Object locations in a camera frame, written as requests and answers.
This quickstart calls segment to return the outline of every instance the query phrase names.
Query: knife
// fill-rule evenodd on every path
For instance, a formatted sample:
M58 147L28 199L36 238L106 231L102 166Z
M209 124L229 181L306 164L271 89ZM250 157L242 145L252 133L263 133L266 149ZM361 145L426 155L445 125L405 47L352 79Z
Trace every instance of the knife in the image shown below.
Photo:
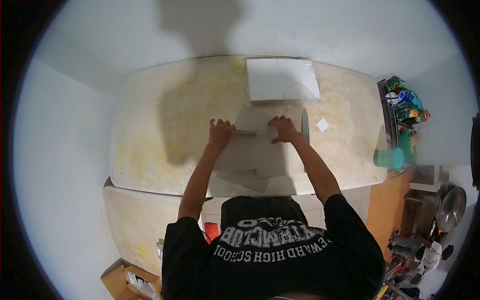
M301 134L307 140L307 143L310 144L310 131L308 130L308 115L307 110L303 109L301 113Z

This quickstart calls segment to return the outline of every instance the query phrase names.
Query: bottle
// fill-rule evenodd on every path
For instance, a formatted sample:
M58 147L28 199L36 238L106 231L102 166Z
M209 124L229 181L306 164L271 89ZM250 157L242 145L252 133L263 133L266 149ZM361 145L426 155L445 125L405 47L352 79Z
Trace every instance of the bottle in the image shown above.
M405 123L406 125L413 125L420 122L426 122L430 118L430 116L431 115L428 113L428 110L424 110L421 115L417 117L406 118L402 122Z

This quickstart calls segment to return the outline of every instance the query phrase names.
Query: jeans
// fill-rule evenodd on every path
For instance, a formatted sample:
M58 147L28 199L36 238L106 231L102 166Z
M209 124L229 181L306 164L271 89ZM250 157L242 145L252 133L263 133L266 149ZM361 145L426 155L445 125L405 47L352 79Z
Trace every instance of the jeans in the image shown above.
M422 245L422 243L418 240L403 238L398 234L394 234L390 238L390 242L392 244L396 243L396 245L392 248L393 253L405 255L410 258L415 258L417 251Z

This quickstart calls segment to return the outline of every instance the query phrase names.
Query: table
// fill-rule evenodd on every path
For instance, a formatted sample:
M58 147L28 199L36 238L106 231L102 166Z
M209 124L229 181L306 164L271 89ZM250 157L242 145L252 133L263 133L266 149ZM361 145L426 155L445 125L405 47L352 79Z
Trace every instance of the table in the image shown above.
M120 257L157 276L162 274L156 243L177 221L181 198L106 186L103 189L110 232Z
M208 140L208 121L234 121L249 105L247 56L220 56L172 62L130 73L123 79L110 148L113 184L126 189L182 195ZM319 104L259 108L285 114L300 130L307 109L310 142L341 189L381 183L387 169L373 164L375 148L386 149L384 117L371 76L314 62L323 101ZM316 124L330 125L321 132ZM207 196L314 193L293 146L286 146L288 177L271 178L265 193L212 174Z

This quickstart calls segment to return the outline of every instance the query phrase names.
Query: white foam board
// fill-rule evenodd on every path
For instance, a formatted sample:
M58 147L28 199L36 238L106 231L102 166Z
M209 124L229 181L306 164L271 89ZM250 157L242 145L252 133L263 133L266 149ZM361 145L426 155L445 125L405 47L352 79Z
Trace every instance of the white foam board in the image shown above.
M251 59L247 75L250 101L320 101L310 60Z

